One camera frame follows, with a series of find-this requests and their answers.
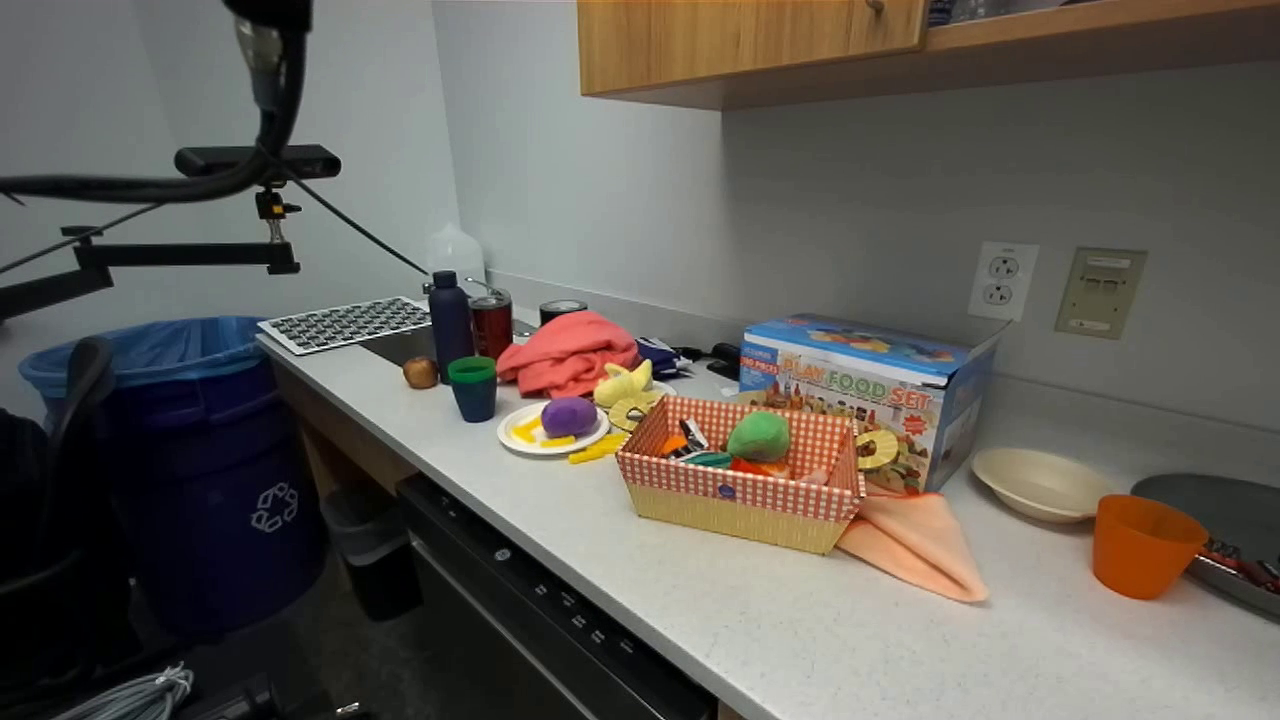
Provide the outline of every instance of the kitchen counter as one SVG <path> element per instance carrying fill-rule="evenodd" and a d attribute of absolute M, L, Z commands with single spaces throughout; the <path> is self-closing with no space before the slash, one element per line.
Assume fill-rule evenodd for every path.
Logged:
<path fill-rule="evenodd" d="M 501 418 L 459 425 L 453 391 L 408 391 L 366 354 L 276 367 L 406 464 L 510 532 L 739 715 L 1278 715 L 1280 629 L 1201 585 L 1140 606 L 1088 571 L 1092 537 L 1030 523 L 969 473 L 943 485 L 991 606 L 918 593 L 852 556 L 806 556 L 641 520 L 614 461 L 524 461 Z M 676 386 L 720 398 L 724 380 Z M 1280 438 L 1000 380 L 981 447 L 1032 444 L 1099 464 L 1121 490 L 1201 469 L 1280 480 Z"/>

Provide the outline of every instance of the green cup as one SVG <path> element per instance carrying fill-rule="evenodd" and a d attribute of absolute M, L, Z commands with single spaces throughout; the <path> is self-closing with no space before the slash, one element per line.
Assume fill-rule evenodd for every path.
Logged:
<path fill-rule="evenodd" d="M 496 359 L 493 357 L 459 357 L 449 365 L 449 387 L 456 411 L 468 425 L 485 425 L 496 411 Z"/>

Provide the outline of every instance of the blue box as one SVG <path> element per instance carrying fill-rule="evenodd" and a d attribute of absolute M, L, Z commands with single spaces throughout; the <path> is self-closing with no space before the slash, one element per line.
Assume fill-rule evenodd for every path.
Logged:
<path fill-rule="evenodd" d="M 745 334 L 747 406 L 859 425 L 868 485 L 942 490 L 969 458 L 998 342 L 954 344 L 832 317 L 759 320 Z"/>

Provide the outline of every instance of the dishwasher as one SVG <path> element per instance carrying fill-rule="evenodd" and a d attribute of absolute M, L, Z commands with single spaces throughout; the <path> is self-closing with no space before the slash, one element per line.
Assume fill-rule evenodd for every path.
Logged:
<path fill-rule="evenodd" d="M 456 720 L 711 720 L 717 695 L 429 476 L 401 485 Z"/>

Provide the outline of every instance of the bottle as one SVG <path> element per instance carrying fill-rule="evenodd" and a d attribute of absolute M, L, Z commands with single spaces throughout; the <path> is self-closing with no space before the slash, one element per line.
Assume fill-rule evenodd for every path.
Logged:
<path fill-rule="evenodd" d="M 456 290 L 456 271 L 432 271 L 429 286 L 438 376 L 449 386 L 449 365 L 478 354 L 471 301 Z"/>
<path fill-rule="evenodd" d="M 456 271 L 456 290 L 466 290 L 468 296 L 487 296 L 485 249 L 456 224 L 445 224 L 429 240 L 429 271 Z"/>

